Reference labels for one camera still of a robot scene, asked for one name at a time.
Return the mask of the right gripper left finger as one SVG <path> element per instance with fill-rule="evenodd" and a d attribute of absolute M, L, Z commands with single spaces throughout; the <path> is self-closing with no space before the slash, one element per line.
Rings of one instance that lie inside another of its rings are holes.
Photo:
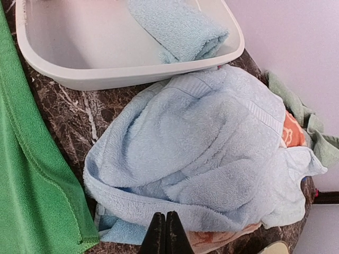
<path fill-rule="evenodd" d="M 166 218 L 156 212 L 139 249 L 139 254 L 164 254 L 166 249 Z"/>

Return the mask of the green microfiber towel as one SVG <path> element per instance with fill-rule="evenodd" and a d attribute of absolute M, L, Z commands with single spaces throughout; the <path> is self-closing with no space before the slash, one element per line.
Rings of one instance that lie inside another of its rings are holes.
<path fill-rule="evenodd" d="M 1 14 L 1 253 L 97 245 L 83 189 L 51 137 Z"/>

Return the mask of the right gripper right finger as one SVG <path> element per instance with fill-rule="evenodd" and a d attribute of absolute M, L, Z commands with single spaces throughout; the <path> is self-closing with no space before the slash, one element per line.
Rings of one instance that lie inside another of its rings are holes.
<path fill-rule="evenodd" d="M 166 253 L 193 254 L 179 215 L 175 211 L 166 215 Z"/>

